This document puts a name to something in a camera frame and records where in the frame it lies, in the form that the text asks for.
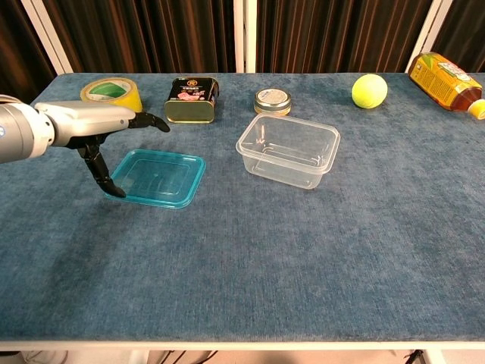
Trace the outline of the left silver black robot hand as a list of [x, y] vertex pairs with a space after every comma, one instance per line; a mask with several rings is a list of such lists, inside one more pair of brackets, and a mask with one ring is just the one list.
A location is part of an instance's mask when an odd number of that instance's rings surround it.
[[38, 102], [34, 108], [53, 124], [52, 145], [77, 150], [99, 187], [118, 198], [124, 198], [126, 193], [111, 179], [100, 145], [109, 135], [126, 129], [155, 127], [164, 133], [170, 131], [162, 118], [119, 105], [63, 101]]

